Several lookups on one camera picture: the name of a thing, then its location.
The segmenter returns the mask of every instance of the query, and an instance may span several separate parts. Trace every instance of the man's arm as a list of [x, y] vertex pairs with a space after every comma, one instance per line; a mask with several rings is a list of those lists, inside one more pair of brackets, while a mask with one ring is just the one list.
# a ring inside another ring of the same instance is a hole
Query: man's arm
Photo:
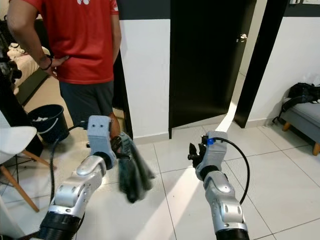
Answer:
[[112, 50], [113, 50], [113, 63], [115, 63], [120, 50], [121, 44], [121, 29], [119, 15], [111, 15], [111, 30], [112, 30]]
[[[41, 46], [40, 39], [35, 30], [35, 19], [38, 10], [28, 2], [23, 0], [11, 0], [7, 14], [8, 28], [18, 44], [36, 61], [42, 69], [46, 69], [51, 64]], [[54, 68], [61, 65], [69, 57], [53, 59], [51, 67], [47, 72], [57, 78], [53, 72]]]

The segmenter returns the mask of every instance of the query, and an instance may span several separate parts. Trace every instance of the man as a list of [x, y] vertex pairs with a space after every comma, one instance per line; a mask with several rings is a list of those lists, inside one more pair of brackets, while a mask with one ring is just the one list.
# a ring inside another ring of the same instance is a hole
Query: man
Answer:
[[[47, 57], [34, 28], [41, 14], [54, 58]], [[7, 19], [16, 41], [39, 67], [59, 80], [73, 124], [91, 115], [112, 119], [111, 138], [120, 133], [113, 114], [113, 63], [121, 43], [116, 0], [11, 0]]]

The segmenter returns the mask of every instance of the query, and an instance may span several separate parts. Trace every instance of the white logo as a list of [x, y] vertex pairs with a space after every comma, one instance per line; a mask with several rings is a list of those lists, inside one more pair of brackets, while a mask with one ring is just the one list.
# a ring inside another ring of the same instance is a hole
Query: white logo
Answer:
[[90, 0], [76, 0], [78, 2], [78, 4], [81, 5], [81, 3], [83, 2], [85, 5], [88, 5], [90, 3]]

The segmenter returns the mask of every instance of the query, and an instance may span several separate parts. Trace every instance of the bracelet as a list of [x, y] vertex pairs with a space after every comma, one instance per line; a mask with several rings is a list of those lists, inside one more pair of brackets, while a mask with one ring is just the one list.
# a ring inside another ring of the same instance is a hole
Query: bracelet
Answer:
[[49, 59], [50, 59], [50, 61], [51, 61], [50, 64], [49, 64], [49, 66], [46, 67], [46, 68], [41, 68], [41, 67], [40, 67], [41, 70], [46, 71], [46, 70], [48, 70], [48, 69], [51, 67], [51, 65], [52, 65], [52, 58], [49, 58]]

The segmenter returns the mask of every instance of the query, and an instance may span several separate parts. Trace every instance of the wooden chair leg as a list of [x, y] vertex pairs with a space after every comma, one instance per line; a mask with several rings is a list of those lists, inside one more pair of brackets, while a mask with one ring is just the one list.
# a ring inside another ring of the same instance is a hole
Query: wooden chair leg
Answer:
[[45, 161], [44, 159], [42, 159], [41, 157], [38, 157], [37, 155], [34, 155], [33, 153], [31, 153], [27, 150], [23, 150], [22, 153], [50, 168], [50, 164], [47, 161]]
[[39, 208], [34, 204], [34, 202], [31, 200], [31, 198], [22, 189], [22, 187], [19, 185], [19, 183], [15, 180], [15, 178], [8, 171], [8, 169], [6, 169], [5, 166], [1, 165], [0, 171], [9, 180], [9, 182], [15, 187], [15, 189], [20, 193], [20, 195], [23, 197], [23, 199], [30, 205], [30, 207], [32, 207], [33, 210], [35, 210], [36, 212], [39, 212]]
[[283, 126], [283, 131], [284, 132], [286, 132], [286, 131], [288, 131], [288, 129], [290, 128], [290, 126], [291, 126], [291, 123], [289, 123], [289, 122], [286, 122], [285, 124], [284, 124], [284, 126]]
[[317, 156], [320, 152], [320, 143], [315, 143], [314, 148], [313, 148], [313, 155]]

